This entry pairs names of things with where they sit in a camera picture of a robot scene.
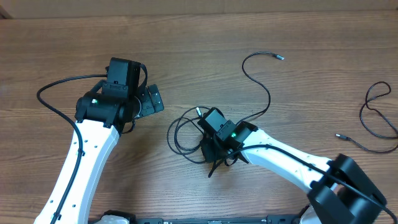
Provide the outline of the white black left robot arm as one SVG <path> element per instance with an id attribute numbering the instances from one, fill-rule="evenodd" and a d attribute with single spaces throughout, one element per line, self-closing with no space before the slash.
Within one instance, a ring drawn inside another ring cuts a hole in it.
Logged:
<path id="1" fill-rule="evenodd" d="M 38 90 L 37 99 L 71 124 L 74 132 L 55 187 L 36 223 L 88 223 L 104 165 L 127 132 L 125 125 L 164 110 L 157 85 L 140 81 L 141 72 L 147 72 L 143 63 L 113 57 L 106 73 L 97 76 L 99 82 L 78 99 L 73 119 L 40 96 L 56 82 Z"/>

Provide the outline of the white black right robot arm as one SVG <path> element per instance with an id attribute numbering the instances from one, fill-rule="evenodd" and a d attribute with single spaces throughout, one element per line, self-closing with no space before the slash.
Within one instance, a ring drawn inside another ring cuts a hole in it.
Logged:
<path id="1" fill-rule="evenodd" d="M 293 223 L 373 223 L 386 198 L 350 157 L 313 156 L 270 137 L 256 125 L 234 124 L 218 108 L 198 113 L 202 153 L 216 169 L 228 159 L 265 167 L 300 188 L 309 205 Z"/>

